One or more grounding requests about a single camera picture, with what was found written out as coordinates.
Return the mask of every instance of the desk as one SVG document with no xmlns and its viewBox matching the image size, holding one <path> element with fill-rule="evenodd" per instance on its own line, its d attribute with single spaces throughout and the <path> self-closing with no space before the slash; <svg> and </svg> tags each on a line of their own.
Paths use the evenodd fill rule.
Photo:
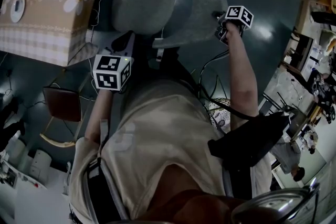
<svg viewBox="0 0 336 224">
<path fill-rule="evenodd" d="M 13 23 L 13 0 L 3 0 L 0 50 L 69 66 L 94 56 L 98 47 L 87 37 L 95 0 L 25 0 L 21 20 Z"/>
</svg>

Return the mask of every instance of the gray chair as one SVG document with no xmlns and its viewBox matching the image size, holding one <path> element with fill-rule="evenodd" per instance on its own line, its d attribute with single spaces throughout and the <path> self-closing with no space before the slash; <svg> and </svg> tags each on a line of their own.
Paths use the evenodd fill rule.
<svg viewBox="0 0 336 224">
<path fill-rule="evenodd" d="M 113 0 L 112 25 L 147 37 L 153 48 L 180 47 L 212 38 L 213 12 L 227 6 L 227 0 Z"/>
</svg>

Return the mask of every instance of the hand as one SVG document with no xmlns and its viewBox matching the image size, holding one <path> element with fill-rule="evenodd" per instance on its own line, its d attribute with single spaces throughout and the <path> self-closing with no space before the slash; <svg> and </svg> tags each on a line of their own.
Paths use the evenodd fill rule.
<svg viewBox="0 0 336 224">
<path fill-rule="evenodd" d="M 237 35 L 240 36 L 238 27 L 231 22 L 226 23 L 226 30 L 227 30 L 226 33 L 227 39 L 231 39 Z"/>
</svg>

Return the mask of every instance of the teal floor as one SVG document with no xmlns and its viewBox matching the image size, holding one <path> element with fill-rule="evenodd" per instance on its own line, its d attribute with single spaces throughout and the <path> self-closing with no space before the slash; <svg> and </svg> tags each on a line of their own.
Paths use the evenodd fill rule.
<svg viewBox="0 0 336 224">
<path fill-rule="evenodd" d="M 103 9 L 104 6 L 109 8 L 108 1 L 102 2 Z M 228 0 L 229 5 L 244 5 L 255 15 L 253 28 L 244 33 L 243 40 L 257 77 L 259 96 L 262 95 L 279 64 L 295 24 L 300 1 Z M 208 42 L 181 48 L 179 50 L 179 60 L 189 72 L 196 69 L 195 72 L 198 75 L 206 61 L 226 49 L 214 37 L 213 40 Z M 0 59 L 4 55 L 3 52 L 0 52 Z M 0 93 L 2 94 L 5 94 L 6 90 L 10 88 L 9 79 L 6 76 L 6 70 L 8 69 L 13 71 L 11 75 L 12 92 L 3 96 L 3 103 L 6 104 L 11 95 L 15 95 L 23 101 L 18 114 L 13 116 L 8 124 L 23 118 L 26 122 L 26 135 L 22 137 L 22 140 L 30 148 L 30 154 L 33 155 L 36 149 L 42 149 L 51 155 L 54 167 L 65 169 L 66 162 L 73 160 L 75 148 L 57 148 L 42 140 L 39 134 L 49 121 L 49 112 L 42 103 L 27 108 L 44 99 L 42 87 L 49 85 L 62 68 L 16 55 L 8 55 L 0 66 Z M 66 75 L 57 83 L 63 88 L 76 90 L 88 71 L 88 61 L 71 66 L 68 68 Z M 229 95 L 228 58 L 212 63 L 204 72 L 203 82 L 208 90 L 213 87 L 216 75 L 219 75 Z M 87 83 L 82 95 L 95 98 L 96 93 L 90 83 Z M 121 99 L 122 97 L 118 96 L 113 107 L 112 123 L 114 128 L 119 121 L 118 109 Z M 81 99 L 81 102 L 84 111 L 89 101 Z M 72 132 L 75 132 L 77 124 L 67 124 Z M 83 124 L 80 136 L 83 135 L 85 126 L 86 123 Z M 72 138 L 71 133 L 60 120 L 54 121 L 47 135 L 58 141 L 68 141 Z"/>
</svg>

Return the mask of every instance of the beige t-shirt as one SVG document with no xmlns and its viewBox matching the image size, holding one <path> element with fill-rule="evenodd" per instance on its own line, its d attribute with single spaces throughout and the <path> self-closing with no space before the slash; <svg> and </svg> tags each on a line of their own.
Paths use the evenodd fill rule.
<svg viewBox="0 0 336 224">
<path fill-rule="evenodd" d="M 225 195 L 221 160 L 212 156 L 207 146 L 209 140 L 219 137 L 200 102 L 177 82 L 156 81 L 131 97 L 101 154 L 130 218 L 146 212 L 164 169 L 171 164 L 185 169 L 204 192 Z M 83 223 L 90 223 L 90 216 L 82 194 L 82 176 L 98 147 L 85 138 L 76 143 L 70 202 Z M 258 175 L 262 186 L 268 184 L 265 173 L 259 171 Z"/>
</svg>

